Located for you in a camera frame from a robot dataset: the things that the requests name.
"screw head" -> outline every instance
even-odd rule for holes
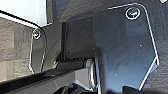
[[[140,16],[140,10],[136,7],[128,8],[125,12],[125,16],[129,20],[135,20]]]
[[[33,31],[33,37],[34,39],[39,39],[41,37],[41,33],[39,30]]]

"black panel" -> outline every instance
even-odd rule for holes
[[[122,86],[139,89],[156,57],[146,14],[128,20],[122,7],[100,12],[94,17],[96,58],[102,92],[122,92]]]
[[[65,58],[93,58],[93,19],[92,17],[67,23]]]

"metal plate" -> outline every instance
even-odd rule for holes
[[[130,7],[141,11],[135,20],[125,16]],[[93,21],[102,93],[121,93],[122,86],[141,90],[158,60],[146,9],[140,4],[113,7],[96,14]]]

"white wall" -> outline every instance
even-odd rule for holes
[[[34,22],[39,26],[47,25],[46,0],[0,0],[0,10]],[[18,22],[6,15],[1,14],[0,17]]]

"gray floor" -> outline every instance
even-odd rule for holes
[[[0,18],[0,81],[30,75],[30,38],[33,29]]]
[[[143,90],[168,93],[168,2],[159,0],[53,0],[55,21],[67,21],[83,13],[95,13],[108,7],[138,2],[149,14],[160,58],[157,71],[150,74]],[[28,70],[30,38],[33,29],[0,18],[0,80],[30,75]]]

